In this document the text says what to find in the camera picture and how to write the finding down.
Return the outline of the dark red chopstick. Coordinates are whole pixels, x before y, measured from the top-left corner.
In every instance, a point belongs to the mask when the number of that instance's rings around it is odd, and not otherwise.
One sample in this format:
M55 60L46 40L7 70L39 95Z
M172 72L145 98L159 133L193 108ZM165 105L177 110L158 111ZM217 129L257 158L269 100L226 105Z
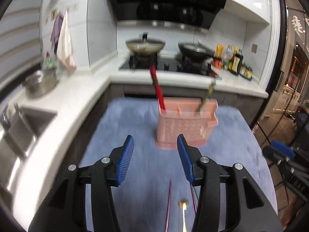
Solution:
M163 97L162 97L162 92L161 92L161 89L160 89L160 86L159 86L159 83L158 83L155 65L151 65L149 69L150 69L150 74L151 74L151 78L152 78L152 81L153 81L153 84L154 84L154 88L155 88L157 98L161 102Z
M191 189L194 213L196 213L197 212L197 202L196 202L196 198L195 198L195 190L194 190L194 187L192 185L190 185L190 189Z
M165 232L169 229L169 219L170 219L170 206L171 206L171 192L172 192L172 181L169 181L169 193L168 193L168 205L166 209L166 222L165 222Z

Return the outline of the gold flower spoon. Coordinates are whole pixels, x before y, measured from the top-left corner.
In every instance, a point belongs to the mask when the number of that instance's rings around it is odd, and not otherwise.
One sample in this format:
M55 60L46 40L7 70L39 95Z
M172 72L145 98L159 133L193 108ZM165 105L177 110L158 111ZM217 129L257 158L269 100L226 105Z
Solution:
M185 220L185 211L188 208L188 201L186 199L180 200L179 201L179 208L182 212L182 232L187 232L186 220Z

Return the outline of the steel kitchen sink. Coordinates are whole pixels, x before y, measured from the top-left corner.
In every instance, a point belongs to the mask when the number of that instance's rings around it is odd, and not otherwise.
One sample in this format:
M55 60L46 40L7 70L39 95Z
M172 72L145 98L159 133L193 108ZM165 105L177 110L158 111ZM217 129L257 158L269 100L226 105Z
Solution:
M8 130L1 128L1 188L13 195L19 175L35 145L57 112L21 107L9 118Z

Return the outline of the white kitchen countertop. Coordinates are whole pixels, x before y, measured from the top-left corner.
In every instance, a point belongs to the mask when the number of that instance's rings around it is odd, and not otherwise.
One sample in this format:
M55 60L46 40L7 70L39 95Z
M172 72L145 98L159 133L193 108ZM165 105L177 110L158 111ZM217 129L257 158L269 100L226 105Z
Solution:
M63 76L47 95L30 100L21 90L9 102L42 111L55 112L56 117L36 142L31 154L21 165L13 195L13 216L24 230L29 228L42 199L47 194L54 176L79 127L97 100L111 83L150 85L148 71L119 70L128 53L119 53L92 71Z

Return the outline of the spice jar rack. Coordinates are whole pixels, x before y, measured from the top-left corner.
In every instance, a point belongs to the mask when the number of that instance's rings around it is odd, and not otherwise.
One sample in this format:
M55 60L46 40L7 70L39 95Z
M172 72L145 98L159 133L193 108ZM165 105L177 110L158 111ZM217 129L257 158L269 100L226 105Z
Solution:
M250 66L246 65L245 63L243 63L240 66L239 74L243 78L245 78L246 80L251 81L252 80L253 69L252 69L252 67L250 67Z

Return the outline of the dark soy sauce bottle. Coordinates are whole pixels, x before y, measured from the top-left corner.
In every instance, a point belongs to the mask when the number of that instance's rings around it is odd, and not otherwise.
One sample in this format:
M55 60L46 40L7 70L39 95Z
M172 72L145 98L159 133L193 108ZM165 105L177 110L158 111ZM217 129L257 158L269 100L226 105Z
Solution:
M228 70L234 75L239 75L240 67L243 63L243 51L238 49L229 62Z

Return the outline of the chrome faucet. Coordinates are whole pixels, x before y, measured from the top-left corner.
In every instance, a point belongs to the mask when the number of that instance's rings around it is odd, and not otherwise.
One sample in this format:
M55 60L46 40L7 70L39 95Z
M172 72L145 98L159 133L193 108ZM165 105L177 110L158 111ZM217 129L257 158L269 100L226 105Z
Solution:
M7 114L8 105L6 105L1 112L1 125L3 127L3 130L6 132L9 132L13 124L15 124L17 122L17 119L20 118L20 108L17 103L14 104L14 108L15 108L15 115L13 116L12 119L10 119Z

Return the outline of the clear plastic bottle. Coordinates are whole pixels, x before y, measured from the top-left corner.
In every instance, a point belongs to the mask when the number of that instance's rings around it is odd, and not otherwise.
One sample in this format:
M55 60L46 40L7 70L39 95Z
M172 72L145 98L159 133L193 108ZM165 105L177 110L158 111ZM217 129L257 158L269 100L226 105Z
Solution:
M222 52L222 66L224 70L228 70L230 59L233 57L233 47L231 44Z

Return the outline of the pink perforated utensil holder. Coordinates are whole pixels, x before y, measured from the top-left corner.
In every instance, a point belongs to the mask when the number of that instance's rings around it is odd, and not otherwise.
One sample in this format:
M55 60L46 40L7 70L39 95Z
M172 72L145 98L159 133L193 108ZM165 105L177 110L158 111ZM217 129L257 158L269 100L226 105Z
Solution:
M208 100L201 111L200 98L165 97L165 109L159 108L159 118L155 143L163 150L175 150L177 137L182 134L188 145L204 146L218 125L217 100Z

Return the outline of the red instant noodle cup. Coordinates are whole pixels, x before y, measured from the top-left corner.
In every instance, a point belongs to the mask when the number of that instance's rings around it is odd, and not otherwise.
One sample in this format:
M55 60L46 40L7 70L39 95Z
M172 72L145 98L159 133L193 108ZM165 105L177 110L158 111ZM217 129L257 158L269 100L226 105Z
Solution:
M221 70L223 68L222 61L219 59L213 59L213 66Z

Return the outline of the yellow snack packet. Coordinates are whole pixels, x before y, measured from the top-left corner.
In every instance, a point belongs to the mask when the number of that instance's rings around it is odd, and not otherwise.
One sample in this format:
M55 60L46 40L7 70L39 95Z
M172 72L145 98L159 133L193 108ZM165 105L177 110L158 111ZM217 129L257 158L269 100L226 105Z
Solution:
M218 59L221 59L222 58L223 49L224 49L224 47L222 45L217 44L214 57L216 57Z

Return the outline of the steel colander bowl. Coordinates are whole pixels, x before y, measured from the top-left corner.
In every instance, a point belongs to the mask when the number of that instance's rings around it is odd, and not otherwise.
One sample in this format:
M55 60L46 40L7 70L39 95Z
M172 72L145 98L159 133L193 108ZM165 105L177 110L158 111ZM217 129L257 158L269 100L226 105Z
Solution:
M28 98L39 98L46 95L58 83L56 68L38 70L25 78L22 83Z

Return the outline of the black wok with lid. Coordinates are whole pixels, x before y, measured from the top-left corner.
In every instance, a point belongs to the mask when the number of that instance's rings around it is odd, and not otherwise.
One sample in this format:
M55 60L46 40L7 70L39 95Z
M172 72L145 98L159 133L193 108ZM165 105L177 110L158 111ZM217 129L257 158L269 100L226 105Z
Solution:
M178 47L182 55L192 60L206 60L215 55L214 50L195 43L178 43Z

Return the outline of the green dish soap bottle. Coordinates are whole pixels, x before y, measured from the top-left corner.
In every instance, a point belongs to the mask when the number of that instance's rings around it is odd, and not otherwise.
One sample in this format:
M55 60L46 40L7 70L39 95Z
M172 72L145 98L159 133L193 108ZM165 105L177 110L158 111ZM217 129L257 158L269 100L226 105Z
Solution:
M52 57L50 55L50 52L46 52L44 64L43 64L44 69L58 69L58 60L55 57Z

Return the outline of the white hanging towel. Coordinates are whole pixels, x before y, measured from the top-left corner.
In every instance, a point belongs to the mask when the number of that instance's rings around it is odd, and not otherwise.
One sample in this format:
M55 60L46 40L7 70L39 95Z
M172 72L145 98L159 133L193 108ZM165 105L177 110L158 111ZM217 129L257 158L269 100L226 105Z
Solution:
M77 66L73 58L72 41L69 28L69 10L65 11L63 16L63 21L61 25L61 30L59 34L58 47L57 47L57 58L60 63L64 66L67 73L73 74Z

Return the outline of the black gas stove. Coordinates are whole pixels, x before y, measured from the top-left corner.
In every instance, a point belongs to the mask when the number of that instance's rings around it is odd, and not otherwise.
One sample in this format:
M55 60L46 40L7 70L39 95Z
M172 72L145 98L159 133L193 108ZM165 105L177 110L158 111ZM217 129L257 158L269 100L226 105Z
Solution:
M222 78L212 69L211 62L202 60L195 62L184 55L177 55L174 58L164 58L161 56L150 55L131 55L121 66L120 70L148 70L154 65L158 71L182 72L188 74L212 77L217 80Z

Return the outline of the black range hood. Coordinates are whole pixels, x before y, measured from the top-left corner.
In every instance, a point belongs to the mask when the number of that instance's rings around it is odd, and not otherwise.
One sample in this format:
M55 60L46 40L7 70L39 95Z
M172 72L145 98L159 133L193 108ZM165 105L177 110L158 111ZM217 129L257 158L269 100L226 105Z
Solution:
M110 0L118 21L166 21L209 29L227 0Z

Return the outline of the beige wok with lid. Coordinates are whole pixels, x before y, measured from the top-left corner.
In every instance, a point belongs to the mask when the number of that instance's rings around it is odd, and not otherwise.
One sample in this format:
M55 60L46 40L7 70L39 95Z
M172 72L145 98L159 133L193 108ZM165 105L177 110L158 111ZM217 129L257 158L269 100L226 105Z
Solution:
M148 38L145 32L140 38L129 39L126 41L128 50L137 55L155 55L158 54L166 45L165 41Z

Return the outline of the purple hanging cloth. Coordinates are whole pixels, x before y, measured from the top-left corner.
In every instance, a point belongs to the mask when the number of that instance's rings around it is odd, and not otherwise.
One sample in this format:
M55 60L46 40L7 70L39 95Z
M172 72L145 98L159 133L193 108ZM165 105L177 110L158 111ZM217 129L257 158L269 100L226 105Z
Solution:
M59 13L57 14L55 18L52 33L51 33L51 38L50 38L54 54L57 54L57 48L58 48L58 42L59 42L62 23L63 23L63 15Z

